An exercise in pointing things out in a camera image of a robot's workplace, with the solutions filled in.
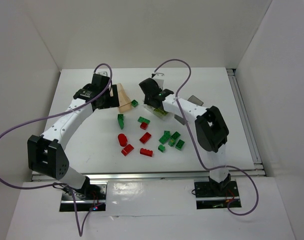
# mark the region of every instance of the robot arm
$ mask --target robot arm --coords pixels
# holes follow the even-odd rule
[[[108,84],[109,77],[94,74],[92,83],[80,89],[72,100],[67,111],[70,111],[90,101]],[[112,85],[113,96],[107,90],[100,98],[91,104],[60,117],[48,130],[40,136],[32,135],[27,141],[28,167],[38,173],[52,177],[69,185],[77,193],[92,198],[91,192],[99,196],[100,189],[91,185],[88,177],[78,173],[69,165],[64,153],[66,145],[78,127],[92,115],[96,109],[118,107],[118,94],[116,85]]]
[[[177,104],[177,99],[179,99],[186,120],[195,123],[197,141],[207,151],[213,167],[227,164],[225,143],[227,142],[229,130],[217,107],[206,108],[180,97],[175,97],[174,92],[171,90],[162,90],[153,78],[148,78],[139,85],[145,94],[145,104],[182,117]],[[212,181],[216,189],[223,189],[230,181],[230,174],[227,168],[211,170],[210,181]]]

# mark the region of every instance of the purple cable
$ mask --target purple cable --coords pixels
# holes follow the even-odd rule
[[[42,120],[46,120],[46,119],[51,119],[51,118],[56,118],[56,117],[59,117],[59,116],[63,116],[63,115],[69,114],[69,113],[71,113],[71,112],[73,112],[73,111],[76,111],[76,110],[79,110],[79,109],[81,109],[82,107],[84,107],[84,106],[86,106],[86,105],[92,103],[93,101],[97,100],[100,96],[102,96],[103,93],[105,93],[105,91],[108,89],[108,87],[109,87],[110,85],[112,85],[112,74],[113,74],[113,73],[112,73],[111,67],[110,67],[108,64],[106,64],[106,63],[101,63],[101,64],[99,64],[99,65],[95,68],[94,72],[96,72],[96,70],[97,70],[100,66],[107,66],[107,67],[108,67],[108,69],[110,70],[110,79],[109,79],[109,81],[108,81],[106,87],[103,89],[103,91],[100,92],[100,94],[98,94],[95,98],[93,98],[92,100],[90,100],[90,101],[88,101],[88,102],[82,104],[81,106],[78,106],[77,108],[74,108],[74,109],[72,109],[72,110],[65,111],[65,112],[58,113],[58,114],[54,114],[54,115],[47,116],[47,117],[42,117],[42,118],[40,117],[40,118],[37,118],[37,119],[34,119],[34,120],[30,120],[30,121],[21,123],[21,124],[19,124],[19,125],[13,126],[13,127],[9,128],[8,130],[6,130],[5,132],[1,133],[1,134],[0,134],[0,139],[1,139],[4,135],[6,135],[7,133],[9,133],[9,132],[11,132],[11,131],[13,131],[13,130],[15,130],[15,129],[17,129],[17,128],[20,128],[20,127],[22,127],[22,126],[25,126],[25,125],[28,125],[28,124],[31,124],[31,123],[35,123],[35,122],[38,122],[38,121],[42,121]],[[32,187],[15,186],[15,185],[12,185],[12,184],[10,184],[10,183],[4,181],[1,177],[0,177],[0,182],[3,183],[3,184],[6,185],[6,186],[9,186],[10,188],[20,189],[20,190],[41,189],[41,188],[46,188],[46,187],[51,187],[51,186],[53,187],[53,186],[56,186],[56,185],[65,186],[64,184],[61,184],[61,183],[58,183],[58,182],[57,182],[57,183],[54,182],[54,183],[52,183],[52,184],[46,184],[46,185],[42,185],[42,186],[37,186],[37,187],[36,187],[36,186],[32,186]],[[80,230],[80,225],[79,225],[78,216],[77,216],[76,201],[75,201],[75,196],[74,196],[74,193],[73,193],[73,192],[72,192],[72,197],[73,197],[73,204],[74,204],[74,211],[75,211],[76,224],[77,224],[77,228],[78,228],[79,235],[80,235],[80,237],[81,237],[82,234],[83,234],[83,227],[84,227],[85,220],[86,220],[87,216],[90,214],[90,212],[93,210],[93,208],[91,208],[91,209],[89,210],[89,212],[86,214],[86,216],[85,216],[85,218],[84,218],[84,220],[83,220],[82,230]]]
[[[107,66],[108,69],[110,70],[110,75],[111,75],[111,76],[110,76],[110,80],[109,80],[109,82],[107,83],[107,85],[106,85],[106,87],[104,88],[104,90],[103,90],[99,95],[97,95],[95,98],[93,98],[92,100],[90,100],[90,101],[88,101],[88,102],[82,104],[81,106],[78,106],[77,108],[74,108],[74,109],[72,109],[72,110],[65,111],[65,112],[58,113],[58,114],[54,114],[54,115],[47,116],[47,117],[46,117],[46,116],[45,116],[45,117],[42,117],[42,118],[40,117],[40,118],[37,118],[37,119],[34,119],[34,120],[30,120],[30,121],[21,123],[21,124],[19,124],[19,125],[13,126],[13,127],[9,128],[8,130],[6,130],[5,132],[1,133],[1,134],[0,134],[0,139],[1,139],[4,135],[6,135],[7,133],[9,133],[9,132],[11,132],[11,131],[13,131],[13,130],[15,130],[15,129],[17,129],[17,128],[20,128],[20,127],[22,127],[22,126],[25,126],[25,125],[28,125],[28,124],[31,124],[31,123],[35,123],[35,122],[38,122],[38,121],[42,121],[42,120],[46,120],[46,119],[51,119],[51,118],[56,118],[56,117],[59,117],[59,116],[62,116],[62,115],[69,114],[69,113],[71,113],[71,112],[73,112],[73,111],[76,111],[76,110],[79,110],[79,109],[81,109],[82,107],[84,107],[84,106],[90,104],[91,102],[97,100],[97,99],[98,99],[100,96],[102,96],[102,94],[108,89],[109,85],[110,85],[111,82],[112,82],[112,69],[111,69],[111,67],[110,67],[108,64],[106,64],[106,63],[101,63],[101,64],[99,64],[99,65],[95,68],[95,70],[97,70],[100,66]],[[4,181],[1,177],[0,177],[0,182],[3,183],[3,184],[6,185],[6,186],[9,186],[10,188],[20,189],[20,190],[41,189],[41,188],[46,188],[46,187],[51,187],[51,186],[53,186],[53,184],[47,184],[47,185],[42,185],[42,186],[37,186],[37,187],[36,187],[36,186],[32,186],[32,187],[15,186],[15,185],[12,185],[12,184],[10,184],[10,183]]]
[[[88,217],[88,215],[93,211],[93,209],[95,207],[98,207],[100,205],[102,205],[102,203],[99,203],[97,205],[95,205],[94,207],[91,207],[89,209],[89,211],[86,213],[84,219],[83,219],[83,222],[82,222],[82,228],[80,228],[80,223],[78,221],[78,215],[77,215],[77,206],[76,206],[76,200],[75,200],[75,195],[74,195],[74,192],[73,192],[73,189],[70,187],[70,186],[67,186],[72,194],[72,198],[73,198],[73,205],[74,205],[74,213],[75,213],[75,219],[76,219],[76,225],[77,225],[77,230],[78,230],[78,234],[80,235],[80,237],[83,235],[83,228],[84,228],[84,224],[85,224],[85,220],[86,218]]]
[[[175,59],[175,58],[174,58],[174,59],[169,59],[169,60],[163,62],[162,64],[160,64],[160,65],[154,70],[154,72],[156,73],[156,71],[157,71],[160,67],[162,67],[164,64],[166,64],[166,63],[168,63],[168,62],[173,62],[173,61],[178,61],[178,62],[184,63],[184,64],[187,66],[188,70],[189,70],[188,77],[186,78],[186,80],[183,82],[183,84],[182,84],[182,85],[177,89],[177,91],[176,91],[175,97],[177,97],[179,91],[182,89],[182,87],[187,83],[187,81],[188,81],[188,80],[190,79],[190,77],[191,77],[192,69],[191,69],[191,67],[189,66],[189,64],[188,64],[187,62],[183,61],[183,60],[180,60],[180,59]],[[236,169],[236,170],[242,172],[243,174],[245,174],[245,176],[247,176],[247,177],[249,178],[249,180],[252,182],[252,184],[253,184],[253,186],[254,186],[254,189],[255,189],[255,192],[256,192],[256,202],[255,202],[254,207],[253,207],[251,210],[249,210],[248,212],[245,212],[245,213],[237,213],[237,212],[232,211],[232,210],[230,209],[230,204],[231,204],[232,202],[236,201],[236,199],[235,199],[235,200],[233,200],[233,201],[230,201],[230,202],[227,204],[227,209],[228,209],[228,211],[230,211],[232,214],[237,215],[237,216],[245,216],[245,215],[248,215],[248,214],[252,213],[252,212],[256,209],[256,207],[257,207],[257,205],[258,205],[258,202],[259,202],[259,193],[258,193],[258,189],[257,189],[257,187],[256,187],[256,184],[254,183],[254,181],[253,181],[253,179],[251,178],[251,176],[249,176],[244,170],[242,170],[242,169],[240,169],[240,168],[238,168],[238,167],[235,167],[235,166],[230,166],[230,165],[225,166],[225,165],[224,165],[224,166],[216,166],[216,167],[212,167],[212,168],[206,167],[206,166],[203,164],[203,161],[202,161],[202,159],[201,159],[200,153],[198,152],[198,148],[197,148],[195,139],[194,139],[194,137],[193,137],[191,128],[190,128],[190,126],[189,126],[189,124],[188,124],[188,122],[187,122],[187,120],[186,120],[186,117],[185,117],[185,115],[184,115],[182,106],[181,106],[180,102],[178,101],[178,98],[176,99],[176,101],[177,101],[178,108],[179,108],[180,111],[181,111],[182,117],[183,117],[183,119],[184,119],[184,121],[185,121],[185,123],[186,123],[187,131],[188,131],[188,133],[189,133],[189,135],[190,135],[190,137],[191,137],[191,140],[192,140],[192,143],[193,143],[193,146],[194,146],[194,149],[195,149],[197,158],[198,158],[200,164],[202,165],[202,167],[203,167],[205,170],[207,170],[207,171],[211,171],[211,170],[215,170],[215,169],[223,169],[223,168]]]

